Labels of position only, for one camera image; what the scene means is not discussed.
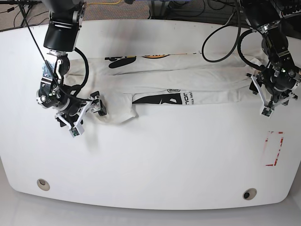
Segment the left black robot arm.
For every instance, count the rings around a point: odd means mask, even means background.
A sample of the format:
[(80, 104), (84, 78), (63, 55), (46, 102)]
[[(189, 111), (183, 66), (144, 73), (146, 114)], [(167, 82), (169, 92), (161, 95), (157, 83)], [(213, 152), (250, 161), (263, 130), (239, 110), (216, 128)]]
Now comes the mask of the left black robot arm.
[[(267, 0), (242, 0), (240, 5), (251, 28), (239, 37), (238, 54), (257, 71), (248, 75), (252, 79), (250, 90), (260, 95), (261, 114), (270, 117), (277, 106), (298, 98), (293, 90), (301, 83), (301, 70), (288, 50), (288, 40), (279, 28), (280, 16), (273, 5)], [(242, 40), (253, 32), (262, 36), (261, 48), (268, 57), (267, 65), (252, 63), (242, 54)]]

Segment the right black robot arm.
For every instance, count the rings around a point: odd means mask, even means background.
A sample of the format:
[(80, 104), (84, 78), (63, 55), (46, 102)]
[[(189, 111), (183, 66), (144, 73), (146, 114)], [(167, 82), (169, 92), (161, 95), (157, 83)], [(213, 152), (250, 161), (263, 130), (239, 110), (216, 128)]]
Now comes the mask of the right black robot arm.
[[(76, 48), (87, 3), (83, 0), (46, 0), (44, 4), (49, 8), (49, 24), (43, 46), (49, 52), (42, 57), (43, 75), (37, 102), (43, 108), (56, 109), (55, 119), (76, 137), (84, 132), (83, 117), (86, 113), (107, 114), (98, 91), (90, 94), (89, 98), (77, 96), (89, 77), (88, 60)], [(68, 86), (64, 84), (64, 76), (70, 68), (68, 53), (73, 51), (82, 57), (85, 74), (81, 84)]]

